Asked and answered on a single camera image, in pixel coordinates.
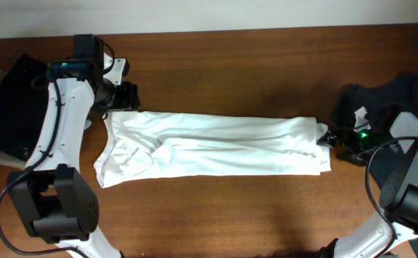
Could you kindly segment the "white t-shirt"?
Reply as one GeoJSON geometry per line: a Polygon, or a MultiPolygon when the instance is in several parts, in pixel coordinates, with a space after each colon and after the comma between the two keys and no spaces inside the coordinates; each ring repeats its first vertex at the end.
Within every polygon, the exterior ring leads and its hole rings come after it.
{"type": "Polygon", "coordinates": [[[94,162],[102,188],[186,176],[318,176],[331,169],[315,118],[116,112],[94,162]]]}

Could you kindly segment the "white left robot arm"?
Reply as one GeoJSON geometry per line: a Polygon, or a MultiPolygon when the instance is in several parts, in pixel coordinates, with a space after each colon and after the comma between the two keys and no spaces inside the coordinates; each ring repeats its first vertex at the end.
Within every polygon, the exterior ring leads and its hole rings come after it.
{"type": "Polygon", "coordinates": [[[73,56],[48,65],[48,104],[36,147],[22,172],[9,174],[3,195],[45,254],[122,257],[98,226],[97,196],[80,174],[80,148],[90,111],[137,111],[138,88],[122,81],[129,63],[93,34],[74,37],[73,56]]]}

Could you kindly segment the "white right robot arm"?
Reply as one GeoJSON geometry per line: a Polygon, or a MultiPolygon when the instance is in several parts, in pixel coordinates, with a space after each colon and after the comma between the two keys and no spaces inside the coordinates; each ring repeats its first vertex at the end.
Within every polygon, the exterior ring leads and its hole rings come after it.
{"type": "Polygon", "coordinates": [[[404,155],[382,185],[379,200],[369,197],[375,213],[354,233],[322,247],[317,257],[382,257],[418,238],[418,115],[399,113],[390,134],[391,139],[378,145],[373,154],[397,143],[404,155]]]}

